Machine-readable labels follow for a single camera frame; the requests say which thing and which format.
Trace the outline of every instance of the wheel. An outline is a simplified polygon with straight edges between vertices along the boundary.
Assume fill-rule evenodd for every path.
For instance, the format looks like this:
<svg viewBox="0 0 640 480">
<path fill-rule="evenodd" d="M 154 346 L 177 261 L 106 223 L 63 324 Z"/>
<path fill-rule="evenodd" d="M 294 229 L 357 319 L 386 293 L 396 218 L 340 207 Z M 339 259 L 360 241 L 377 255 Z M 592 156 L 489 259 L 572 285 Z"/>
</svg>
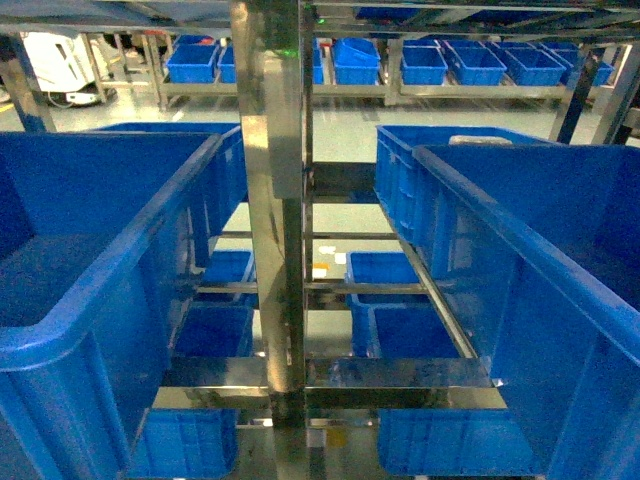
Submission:
<svg viewBox="0 0 640 480">
<path fill-rule="evenodd" d="M 67 94 L 61 92 L 47 92 L 47 100 L 51 105 L 58 108 L 71 108 L 73 103 L 67 100 Z"/>
</svg>

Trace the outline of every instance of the white robot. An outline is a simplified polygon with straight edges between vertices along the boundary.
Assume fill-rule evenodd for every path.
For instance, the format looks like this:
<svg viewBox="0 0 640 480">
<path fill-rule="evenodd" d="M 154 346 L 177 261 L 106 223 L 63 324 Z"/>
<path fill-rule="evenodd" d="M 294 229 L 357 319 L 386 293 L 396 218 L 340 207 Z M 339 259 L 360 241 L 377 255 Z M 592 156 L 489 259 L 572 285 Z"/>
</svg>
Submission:
<svg viewBox="0 0 640 480">
<path fill-rule="evenodd" d="M 23 33 L 24 46 L 35 71 L 40 90 L 52 105 L 60 108 L 100 102 L 87 50 L 78 35 L 69 38 L 50 33 Z M 98 45 L 93 53 L 101 78 L 109 69 Z"/>
</svg>

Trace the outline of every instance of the blue plastic crate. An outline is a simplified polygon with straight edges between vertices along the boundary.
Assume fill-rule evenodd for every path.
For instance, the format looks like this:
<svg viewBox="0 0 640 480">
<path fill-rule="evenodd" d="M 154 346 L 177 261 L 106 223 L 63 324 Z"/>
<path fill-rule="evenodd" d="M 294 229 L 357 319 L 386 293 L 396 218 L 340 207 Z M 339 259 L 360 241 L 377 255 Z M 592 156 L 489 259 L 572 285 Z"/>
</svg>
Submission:
<svg viewBox="0 0 640 480">
<path fill-rule="evenodd" d="M 236 83 L 236 63 L 233 57 L 233 46 L 220 55 L 218 60 L 218 70 L 220 70 L 220 81 L 222 83 Z"/>
<path fill-rule="evenodd" d="M 167 60 L 173 83 L 212 83 L 215 73 L 214 59 L 217 45 L 182 44 Z"/>
<path fill-rule="evenodd" d="M 580 76 L 580 72 L 574 70 L 575 64 L 578 62 L 579 52 L 577 50 L 553 50 L 550 55 L 565 67 L 565 71 L 560 78 L 560 82 L 565 85 L 575 85 L 578 81 L 578 77 Z M 600 87 L 607 83 L 613 71 L 614 68 L 611 65 L 606 62 L 602 62 L 600 64 L 600 68 L 598 68 L 598 73 L 596 73 L 596 76 L 593 79 L 593 86 Z"/>
<path fill-rule="evenodd" d="M 402 44 L 404 48 L 411 47 L 436 47 L 440 48 L 440 43 L 433 38 L 420 38 L 418 40 L 405 40 Z"/>
<path fill-rule="evenodd" d="M 503 384 L 546 478 L 593 480 L 612 469 L 616 479 L 635 478 L 640 151 L 434 146 L 414 154 L 432 192 L 423 201 L 433 232 L 423 258 L 450 283 L 445 298 Z"/>
<path fill-rule="evenodd" d="M 433 308 L 380 305 L 369 310 L 370 356 L 456 358 Z M 378 455 L 394 475 L 542 473 L 508 410 L 380 410 Z"/>
<path fill-rule="evenodd" d="M 477 40 L 443 40 L 442 45 L 444 48 L 450 50 L 456 50 L 458 48 L 485 48 L 485 44 Z"/>
<path fill-rule="evenodd" d="M 440 40 L 442 46 L 442 55 L 447 63 L 453 62 L 455 56 L 453 52 L 458 49 L 485 49 L 487 48 L 483 42 L 476 40 Z"/>
<path fill-rule="evenodd" d="M 213 38 L 207 37 L 206 35 L 180 35 L 176 38 L 176 41 L 173 42 L 174 45 L 198 45 L 199 43 L 204 42 L 205 44 L 213 43 Z"/>
<path fill-rule="evenodd" d="M 380 54 L 371 41 L 341 38 L 335 43 L 336 83 L 341 85 L 375 85 L 378 83 Z"/>
<path fill-rule="evenodd" d="M 192 309 L 176 355 L 247 357 L 253 350 L 253 310 Z M 233 470 L 238 453 L 237 411 L 152 410 L 138 440 L 130 478 L 220 478 Z"/>
<path fill-rule="evenodd" d="M 424 211 L 419 208 L 427 193 L 420 188 L 420 169 L 412 156 L 417 145 L 446 145 L 456 136 L 481 141 L 504 139 L 512 143 L 546 143 L 546 140 L 495 127 L 378 127 L 375 191 L 398 235 L 420 245 L 428 232 L 422 228 Z"/>
<path fill-rule="evenodd" d="M 403 48 L 402 81 L 405 85 L 442 85 L 447 63 L 437 48 Z"/>
<path fill-rule="evenodd" d="M 347 254 L 347 283 L 419 283 L 409 260 L 402 252 L 350 252 Z M 350 294 L 351 347 L 358 357 L 367 356 L 370 345 L 369 308 L 380 304 L 409 304 L 430 307 L 426 295 Z"/>
<path fill-rule="evenodd" d="M 462 85 L 499 85 L 507 67 L 487 48 L 450 50 L 449 67 Z"/>
<path fill-rule="evenodd" d="M 542 42 L 539 44 L 540 48 L 547 51 L 552 50 L 580 50 L 580 47 L 571 42 Z"/>
<path fill-rule="evenodd" d="M 202 279 L 213 283 L 255 281 L 256 265 L 253 252 L 251 250 L 214 250 Z M 251 293 L 201 293 L 195 300 L 216 305 L 253 307 L 258 301 L 258 296 Z"/>
<path fill-rule="evenodd" d="M 102 127 L 97 131 L 135 132 L 159 135 L 162 133 L 220 133 L 223 135 L 222 150 L 225 155 L 214 163 L 211 173 L 206 174 L 203 184 L 207 199 L 207 222 L 197 224 L 194 235 L 201 241 L 196 245 L 195 263 L 206 267 L 209 263 L 209 247 L 202 240 L 205 235 L 218 236 L 240 202 L 247 197 L 247 170 L 244 163 L 244 145 L 238 123 L 197 122 L 130 122 Z"/>
<path fill-rule="evenodd" d="M 333 46 L 336 64 L 348 66 L 379 66 L 380 54 L 371 40 L 365 38 L 339 38 Z"/>
<path fill-rule="evenodd" d="M 324 68 L 322 66 L 322 51 L 313 49 L 313 83 L 322 85 L 324 83 Z"/>
<path fill-rule="evenodd" d="M 0 150 L 0 477 L 116 478 L 209 240 L 192 240 L 194 188 L 229 152 L 107 132 L 5 133 Z"/>
<path fill-rule="evenodd" d="M 510 59 L 506 55 L 508 50 L 536 50 L 536 47 L 533 44 L 527 42 L 487 42 L 487 48 L 491 50 L 507 67 L 509 66 L 507 65 L 507 62 Z"/>
<path fill-rule="evenodd" d="M 553 86 L 560 83 L 565 67 L 541 50 L 510 49 L 505 52 L 511 79 L 522 86 Z"/>
</svg>

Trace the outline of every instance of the floor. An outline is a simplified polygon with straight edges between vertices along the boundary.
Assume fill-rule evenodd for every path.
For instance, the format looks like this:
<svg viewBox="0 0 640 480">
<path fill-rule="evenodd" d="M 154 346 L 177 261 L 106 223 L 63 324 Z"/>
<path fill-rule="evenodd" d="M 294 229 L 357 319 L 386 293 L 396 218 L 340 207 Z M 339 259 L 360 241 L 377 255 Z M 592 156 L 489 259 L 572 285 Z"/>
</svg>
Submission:
<svg viewBox="0 0 640 480">
<path fill-rule="evenodd" d="M 130 121 L 238 121 L 237 102 L 233 99 L 185 99 L 177 102 L 170 111 L 161 113 L 152 95 L 125 90 L 119 91 L 107 105 L 68 110 L 54 108 L 52 115 L 61 132 Z M 325 99 L 315 105 L 314 158 L 318 162 L 374 162 L 375 126 L 380 124 L 492 125 L 547 137 L 554 117 L 553 105 L 540 101 L 425 100 L 390 108 L 377 101 Z M 590 143 L 599 120 L 598 115 L 587 111 L 580 120 L 574 142 Z M 10 106 L 0 106 L 0 130 L 21 130 L 17 114 Z M 379 207 L 374 205 L 321 205 L 316 207 L 314 215 L 317 231 L 390 231 Z M 249 230 L 246 205 L 239 208 L 227 228 Z M 218 245 L 221 248 L 250 248 L 248 240 L 223 239 Z M 319 274 L 328 278 L 343 277 L 345 265 L 341 254 L 350 250 L 399 250 L 399 245 L 395 241 L 318 241 L 314 262 Z M 308 326 L 308 350 L 323 355 L 348 354 L 350 321 L 348 311 L 312 312 Z M 258 321 L 255 322 L 254 334 L 256 348 L 260 350 Z M 230 478 L 275 477 L 269 432 L 268 429 L 240 431 L 241 455 Z M 323 438 L 321 445 L 324 445 L 324 450 L 312 449 L 312 478 L 392 478 L 371 460 L 371 452 L 375 449 L 373 430 L 355 429 L 341 435 L 345 436 L 344 441 L 336 443 Z"/>
</svg>

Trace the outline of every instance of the metal shelf rack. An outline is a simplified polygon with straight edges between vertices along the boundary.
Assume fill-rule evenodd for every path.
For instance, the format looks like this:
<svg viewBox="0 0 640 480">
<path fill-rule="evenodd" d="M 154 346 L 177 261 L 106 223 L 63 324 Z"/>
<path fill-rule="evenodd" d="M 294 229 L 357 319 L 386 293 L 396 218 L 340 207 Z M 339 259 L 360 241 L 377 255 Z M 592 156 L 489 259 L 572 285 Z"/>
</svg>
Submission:
<svg viewBox="0 0 640 480">
<path fill-rule="evenodd" d="M 208 2 L 192 1 L 200 5 Z M 370 163 L 313 161 L 312 39 L 314 35 L 385 36 L 395 42 L 392 50 L 399 48 L 401 38 L 424 34 L 584 42 L 580 80 L 574 90 L 565 89 L 562 93 L 551 134 L 553 140 L 568 143 L 603 54 L 601 47 L 640 38 L 640 29 L 635 23 L 640 19 L 636 2 L 545 0 L 532 7 L 523 0 L 500 2 L 499 6 L 486 0 L 416 0 L 411 5 L 420 9 L 420 13 L 403 22 L 367 21 L 354 15 L 354 7 L 406 7 L 406 2 L 401 0 L 232 0 L 229 18 L 186 21 L 154 9 L 158 5 L 171 5 L 167 0 L 153 4 L 145 1 L 111 3 L 128 9 L 131 15 L 122 19 L 9 18 L 0 13 L 2 31 L 9 34 L 0 37 L 0 75 L 26 130 L 53 131 L 54 125 L 38 91 L 20 37 L 12 32 L 69 27 L 82 32 L 161 29 L 214 36 L 230 33 L 235 44 L 266 357 L 211 360 L 199 365 L 186 360 L 176 362 L 167 374 L 156 406 L 194 406 L 190 399 L 197 397 L 207 399 L 207 405 L 211 407 L 268 407 L 280 479 L 309 477 L 309 450 L 304 448 L 307 428 L 326 428 L 331 422 L 340 421 L 349 424 L 350 420 L 340 415 L 346 411 L 344 409 L 504 408 L 499 389 L 491 384 L 471 342 L 411 246 L 401 242 L 418 274 L 419 286 L 354 287 L 312 279 L 312 247 L 316 237 L 313 205 L 346 203 L 350 192 L 370 192 L 374 175 Z M 188 1 L 179 3 L 183 11 L 189 4 Z M 515 24 L 474 21 L 473 15 L 480 10 L 541 11 L 544 15 Z M 159 65 L 159 59 L 153 58 L 153 61 Z M 639 106 L 639 67 L 640 44 L 637 44 L 629 50 L 595 141 L 622 143 L 638 125 L 638 110 L 630 109 Z M 162 88 L 164 94 L 170 94 L 171 87 Z M 212 291 L 238 289 L 234 285 L 210 288 Z M 250 291 L 256 285 L 244 288 Z M 338 295 L 356 291 L 356 288 L 358 292 L 364 289 L 380 293 L 393 289 L 428 294 L 461 354 L 460 359 L 446 360 L 449 375 L 434 380 L 435 376 L 424 375 L 424 372 L 441 368 L 435 362 L 403 360 L 401 368 L 404 371 L 422 372 L 422 375 L 414 376 L 414 380 L 421 378 L 422 381 L 406 383 L 394 375 L 400 368 L 399 361 L 348 357 L 318 359 L 305 355 L 306 312 L 312 308 L 329 308 Z M 342 383 L 330 382 L 329 371 L 343 378 Z M 212 384 L 206 381 L 207 378 L 219 381 Z M 447 401 L 438 402 L 438 398 Z M 326 420 L 326 410 L 333 410 L 331 422 Z"/>
<path fill-rule="evenodd" d="M 143 36 L 146 56 L 154 59 L 149 68 L 151 81 L 145 82 L 104 82 L 98 80 L 98 90 L 106 88 L 151 88 L 161 111 L 169 108 L 170 100 L 180 96 L 237 97 L 238 86 L 235 83 L 222 83 L 219 76 L 213 83 L 172 83 L 166 73 L 162 57 L 156 51 L 157 41 L 151 36 Z M 402 41 L 388 40 L 389 53 L 381 71 L 378 85 L 338 85 L 335 82 L 332 51 L 326 49 L 324 62 L 325 83 L 313 85 L 313 96 L 333 98 L 380 98 L 387 106 L 396 105 L 400 100 L 426 98 L 467 98 L 467 99 L 529 99 L 560 100 L 565 92 L 564 86 L 522 87 L 515 85 L 505 76 L 503 82 L 495 87 L 460 85 L 449 74 L 443 85 L 404 85 L 400 75 Z M 610 87 L 594 87 L 589 92 L 590 100 L 597 100 Z"/>
</svg>

